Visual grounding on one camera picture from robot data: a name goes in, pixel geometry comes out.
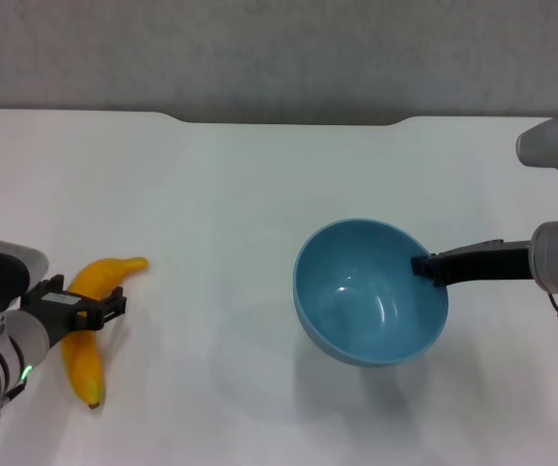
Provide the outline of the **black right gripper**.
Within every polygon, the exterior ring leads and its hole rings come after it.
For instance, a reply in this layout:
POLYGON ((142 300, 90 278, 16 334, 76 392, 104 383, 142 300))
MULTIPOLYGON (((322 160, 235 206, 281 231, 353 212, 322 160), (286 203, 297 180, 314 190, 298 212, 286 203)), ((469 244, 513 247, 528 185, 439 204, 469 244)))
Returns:
POLYGON ((475 281, 519 281, 533 278, 528 241, 491 240, 410 259, 415 276, 442 287, 475 281))

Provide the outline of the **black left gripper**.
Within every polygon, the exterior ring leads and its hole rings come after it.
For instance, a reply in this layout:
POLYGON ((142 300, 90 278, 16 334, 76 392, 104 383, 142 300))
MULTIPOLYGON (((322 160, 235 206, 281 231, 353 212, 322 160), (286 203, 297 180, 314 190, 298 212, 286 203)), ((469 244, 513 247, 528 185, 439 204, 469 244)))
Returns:
POLYGON ((89 309, 86 298, 63 290, 64 276, 57 274, 20 298, 20 308, 45 328, 50 349, 74 332, 99 331, 107 322, 125 314, 127 298, 121 286, 92 302, 89 309))

